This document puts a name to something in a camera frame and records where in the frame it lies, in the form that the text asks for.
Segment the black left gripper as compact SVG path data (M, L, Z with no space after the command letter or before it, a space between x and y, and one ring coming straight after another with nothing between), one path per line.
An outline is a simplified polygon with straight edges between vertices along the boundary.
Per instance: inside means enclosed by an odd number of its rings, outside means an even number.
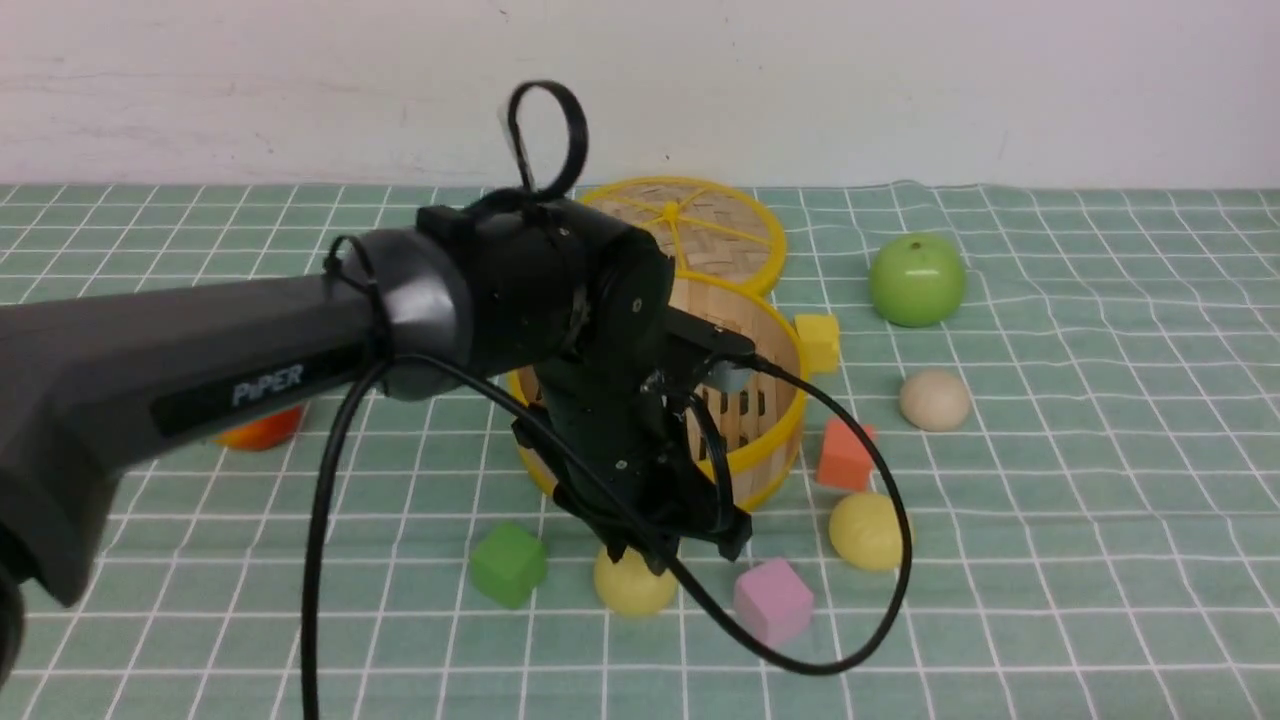
M527 413L518 445L552 475L554 503L603 543L611 564L628 548L655 577L685 539L736 560L753 534L733 497L724 437L698 389L663 386L658 369L612 377L579 363L522 369Z

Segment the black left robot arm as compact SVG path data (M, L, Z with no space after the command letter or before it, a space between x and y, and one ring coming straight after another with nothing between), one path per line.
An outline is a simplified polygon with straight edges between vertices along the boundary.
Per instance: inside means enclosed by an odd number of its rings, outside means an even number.
M122 478L243 421L372 378L402 402L531 370L518 442L556 502L653 570L684 538L735 560L751 533L700 470L685 411L751 341L669 305L675 263L645 229L570 199L492 193L419 209L332 251L319 274L3 307L3 674L20 585L84 594Z

